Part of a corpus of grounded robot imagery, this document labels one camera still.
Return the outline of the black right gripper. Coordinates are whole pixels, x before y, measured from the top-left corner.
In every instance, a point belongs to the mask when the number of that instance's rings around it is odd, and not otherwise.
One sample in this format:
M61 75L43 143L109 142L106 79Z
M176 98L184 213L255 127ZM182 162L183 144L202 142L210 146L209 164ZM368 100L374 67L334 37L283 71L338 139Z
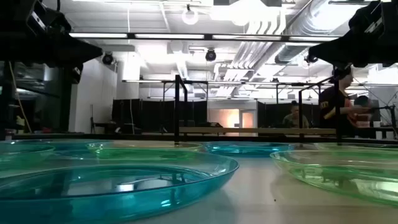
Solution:
M326 61L334 66L365 67L368 64L380 63L389 67L398 63L398 32L389 32L380 29L373 32L359 32L350 30L349 56L344 52L342 37L312 46L308 54Z

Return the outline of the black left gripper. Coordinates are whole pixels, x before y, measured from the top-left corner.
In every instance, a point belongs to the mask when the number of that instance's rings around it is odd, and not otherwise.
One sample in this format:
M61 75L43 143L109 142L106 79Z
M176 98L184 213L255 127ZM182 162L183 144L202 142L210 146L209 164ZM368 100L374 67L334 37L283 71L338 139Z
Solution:
M45 63L49 67L78 67L102 54L101 47L65 33L29 36L0 32L0 61Z

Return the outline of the blue transparent plastic plate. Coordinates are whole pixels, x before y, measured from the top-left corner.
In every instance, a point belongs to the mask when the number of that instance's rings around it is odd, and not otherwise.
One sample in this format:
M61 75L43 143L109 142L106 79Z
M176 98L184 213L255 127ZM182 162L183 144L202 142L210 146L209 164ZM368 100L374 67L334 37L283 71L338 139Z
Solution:
M269 157L273 152L294 149L293 144L281 142L212 141L203 143L206 152L224 156Z
M98 159L63 151L30 167L0 170L0 224L117 224L171 212L222 188L229 157Z
M49 152L86 150L93 144L109 143L104 139L21 139L0 141L0 153L27 153L27 152Z

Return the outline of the green transparent plastic plate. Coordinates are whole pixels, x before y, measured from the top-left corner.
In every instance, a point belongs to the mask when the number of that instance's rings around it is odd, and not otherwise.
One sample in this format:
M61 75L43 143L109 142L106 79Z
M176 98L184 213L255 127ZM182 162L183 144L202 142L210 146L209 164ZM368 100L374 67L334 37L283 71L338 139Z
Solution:
M49 145L0 143L0 170L33 166L46 160L54 150Z
M398 144L366 144L366 143L341 143L334 142L315 143L321 150L393 150L398 151Z
M398 208L398 151L294 150L270 158L308 185Z
M87 149L98 159L185 159L195 156L203 146L191 142L114 141L89 143Z

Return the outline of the person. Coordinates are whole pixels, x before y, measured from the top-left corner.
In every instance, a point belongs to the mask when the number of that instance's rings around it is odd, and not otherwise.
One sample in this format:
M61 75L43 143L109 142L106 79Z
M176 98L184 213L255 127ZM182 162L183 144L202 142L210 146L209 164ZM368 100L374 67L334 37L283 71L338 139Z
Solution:
M342 137L354 137L358 127L357 122L365 120L371 109L351 103L346 92L353 82L351 67L345 69L334 67L332 75L331 81L337 82L338 88L331 86L319 94L320 127L338 128Z
M286 128L300 127L299 104L295 100L291 102L290 114L283 118L282 125Z
M354 100L355 107L368 108L369 105L370 105L369 98L365 95L361 95ZM371 126L370 122L371 122L372 116L373 116L372 113L370 113L368 111L366 113L356 114L357 127L358 128L369 128Z

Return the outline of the round white ceiling lamp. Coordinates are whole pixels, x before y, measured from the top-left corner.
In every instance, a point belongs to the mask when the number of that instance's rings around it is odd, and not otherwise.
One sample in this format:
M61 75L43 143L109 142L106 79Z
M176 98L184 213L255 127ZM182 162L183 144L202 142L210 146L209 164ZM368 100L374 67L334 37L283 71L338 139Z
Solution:
M199 13L187 4L182 12L182 21L187 25L195 25L199 20Z

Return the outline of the silver ventilation duct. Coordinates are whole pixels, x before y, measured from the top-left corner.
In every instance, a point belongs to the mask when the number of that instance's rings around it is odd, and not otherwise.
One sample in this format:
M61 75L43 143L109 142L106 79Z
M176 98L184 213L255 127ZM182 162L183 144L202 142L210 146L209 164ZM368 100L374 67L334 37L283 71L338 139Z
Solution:
M311 0L283 31L285 35L328 35L348 21L358 9L354 5L330 4L339 0Z

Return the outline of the black aluminium rig frame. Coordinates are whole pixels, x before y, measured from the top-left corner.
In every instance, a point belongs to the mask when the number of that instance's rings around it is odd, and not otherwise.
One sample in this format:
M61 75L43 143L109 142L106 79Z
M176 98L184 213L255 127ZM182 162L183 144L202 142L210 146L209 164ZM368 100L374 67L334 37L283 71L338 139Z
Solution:
M292 45L307 45L309 47L335 40L338 36L329 35L251 35L251 34L166 34L166 33L72 33L77 39L121 39L121 40L203 40L221 42L280 42ZM8 140L15 139L117 139L117 140L161 140L174 141L172 134L82 134L82 133L50 133L50 134L15 134L8 135ZM335 142L335 135L306 134L300 139L298 134L257 134L257 133L188 133L186 136L180 131L182 141L280 141L280 142ZM343 138L344 142L354 142L353 138Z

